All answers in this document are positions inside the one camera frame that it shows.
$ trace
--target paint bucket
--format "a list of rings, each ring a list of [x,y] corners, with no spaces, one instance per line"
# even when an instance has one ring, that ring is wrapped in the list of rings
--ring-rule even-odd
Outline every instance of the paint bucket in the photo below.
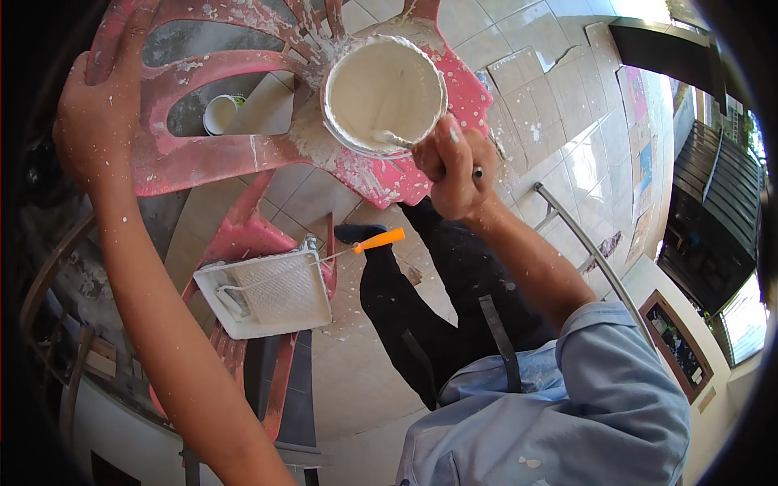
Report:
[[[208,135],[221,135],[235,118],[246,98],[234,95],[218,95],[205,107],[202,126]]]
[[[358,39],[336,58],[321,85],[324,126],[346,148],[377,159],[399,159],[409,152],[373,140],[373,131],[389,130],[420,142],[448,104],[443,73],[404,37]]]

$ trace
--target paint tray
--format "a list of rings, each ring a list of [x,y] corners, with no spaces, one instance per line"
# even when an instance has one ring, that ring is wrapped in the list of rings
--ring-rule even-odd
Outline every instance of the paint tray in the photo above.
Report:
[[[288,253],[207,264],[193,277],[232,339],[287,334],[332,323],[332,308],[312,235]],[[242,290],[219,289],[222,285],[252,284],[258,285]]]

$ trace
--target wooden frame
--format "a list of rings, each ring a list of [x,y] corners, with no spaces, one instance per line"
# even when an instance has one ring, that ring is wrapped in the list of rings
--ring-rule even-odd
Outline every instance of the wooden frame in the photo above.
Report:
[[[662,335],[654,326],[650,315],[656,315],[657,312],[664,314],[661,316],[661,319],[670,321],[667,324],[675,327],[675,329],[680,333],[683,341],[694,354],[694,357],[696,358],[697,364],[701,368],[702,373],[699,383],[692,384],[692,379],[684,372],[681,364],[678,363],[678,360],[673,354],[673,351],[671,351],[668,344],[662,338]],[[689,399],[689,403],[691,404],[702,393],[702,391],[705,389],[705,386],[713,377],[713,370],[710,368],[708,360],[703,354],[702,349],[697,345],[697,341],[695,341],[692,333],[689,332],[689,329],[683,323],[681,318],[678,317],[678,314],[675,313],[672,307],[670,307],[668,304],[667,300],[665,300],[662,294],[659,293],[659,290],[654,290],[654,293],[652,293],[646,302],[640,307],[640,316],[643,318],[643,322],[646,323],[646,327],[648,327],[648,331],[650,332],[652,339],[654,339],[654,343],[662,353],[662,356],[664,356],[664,359],[670,365],[675,378],[678,379],[678,382],[681,384],[681,388],[683,389],[686,397]]]

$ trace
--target black pants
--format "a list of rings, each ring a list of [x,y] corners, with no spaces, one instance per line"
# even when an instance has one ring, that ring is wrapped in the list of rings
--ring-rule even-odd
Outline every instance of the black pants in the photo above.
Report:
[[[367,263],[359,294],[392,365],[430,409],[440,388],[459,369],[499,351],[478,298],[491,295],[515,351],[537,349],[556,339],[554,329],[519,292],[505,266],[467,226],[442,219],[429,198],[416,206],[400,203],[432,256],[459,318],[449,324],[419,297],[400,272],[391,245],[365,251]],[[425,366],[403,340],[409,330],[429,357],[433,382]]]

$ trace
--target light blue shirt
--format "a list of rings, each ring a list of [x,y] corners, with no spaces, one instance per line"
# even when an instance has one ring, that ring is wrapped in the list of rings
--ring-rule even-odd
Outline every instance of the light blue shirt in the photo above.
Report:
[[[689,402],[624,304],[589,303],[516,356],[523,393],[506,393],[499,356],[451,377],[408,429],[398,485],[675,484]]]

